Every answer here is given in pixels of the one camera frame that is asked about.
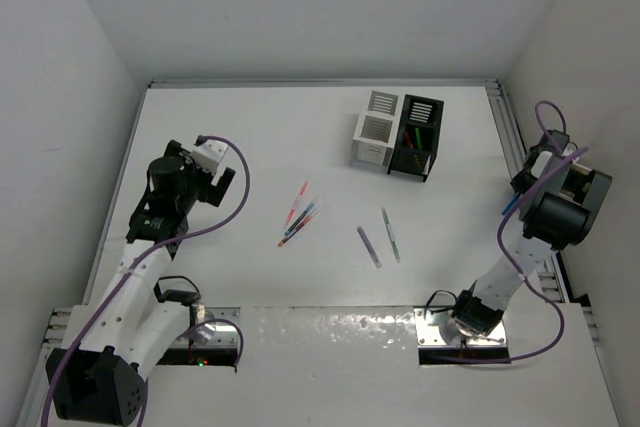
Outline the green pencil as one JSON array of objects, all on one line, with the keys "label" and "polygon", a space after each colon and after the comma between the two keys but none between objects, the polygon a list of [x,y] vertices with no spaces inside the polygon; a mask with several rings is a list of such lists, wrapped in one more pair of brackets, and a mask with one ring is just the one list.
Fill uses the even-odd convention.
[{"label": "green pencil", "polygon": [[422,140],[421,140],[420,129],[418,127],[415,127],[414,131],[415,131],[417,147],[418,147],[419,150],[422,150],[423,149],[423,144],[422,144]]}]

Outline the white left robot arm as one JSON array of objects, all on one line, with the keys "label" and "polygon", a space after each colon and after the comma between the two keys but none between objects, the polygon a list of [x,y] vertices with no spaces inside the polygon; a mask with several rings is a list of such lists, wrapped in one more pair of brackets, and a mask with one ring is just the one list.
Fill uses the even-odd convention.
[{"label": "white left robot arm", "polygon": [[56,348],[46,363],[49,387],[40,414],[112,426],[144,421],[148,377],[171,344],[194,333],[197,293],[163,294],[158,283],[182,242],[212,233],[225,219],[190,231],[188,215],[197,203],[217,207],[235,172],[220,165],[236,145],[219,136],[200,136],[192,149],[170,141],[146,169],[145,189],[129,219],[119,266],[71,344]]}]

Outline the light blue pencil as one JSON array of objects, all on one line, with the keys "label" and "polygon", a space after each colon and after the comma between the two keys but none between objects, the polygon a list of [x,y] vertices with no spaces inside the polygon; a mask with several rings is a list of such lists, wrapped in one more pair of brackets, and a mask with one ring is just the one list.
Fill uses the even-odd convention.
[{"label": "light blue pencil", "polygon": [[510,211],[510,209],[517,203],[518,199],[519,199],[519,196],[514,196],[512,200],[507,204],[507,206],[503,209],[501,215],[505,216]]}]

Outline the white green pen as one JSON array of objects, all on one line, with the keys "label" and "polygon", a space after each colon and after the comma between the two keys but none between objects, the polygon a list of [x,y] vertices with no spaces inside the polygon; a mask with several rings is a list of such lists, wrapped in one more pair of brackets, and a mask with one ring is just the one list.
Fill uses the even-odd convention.
[{"label": "white green pen", "polygon": [[401,262],[401,257],[400,257],[400,252],[399,252],[399,249],[398,249],[395,233],[393,231],[393,227],[392,227],[392,225],[390,223],[390,219],[388,217],[388,213],[387,213],[385,207],[381,208],[381,214],[382,214],[383,222],[384,222],[384,225],[385,225],[385,229],[386,229],[386,232],[387,232],[387,236],[388,236],[388,239],[389,239],[389,242],[390,242],[390,245],[391,245],[391,249],[392,249],[394,258],[395,258],[397,263],[400,263]]}]

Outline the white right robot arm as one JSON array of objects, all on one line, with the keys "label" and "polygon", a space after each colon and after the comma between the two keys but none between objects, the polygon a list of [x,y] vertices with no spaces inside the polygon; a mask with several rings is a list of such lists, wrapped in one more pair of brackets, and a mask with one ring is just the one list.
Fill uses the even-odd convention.
[{"label": "white right robot arm", "polygon": [[558,153],[546,140],[530,149],[511,181],[520,197],[510,212],[518,216],[522,233],[510,247],[499,240],[502,257],[460,293],[451,317],[462,334],[490,334],[528,277],[555,253],[586,238],[612,182],[612,176],[581,165],[569,151]]}]

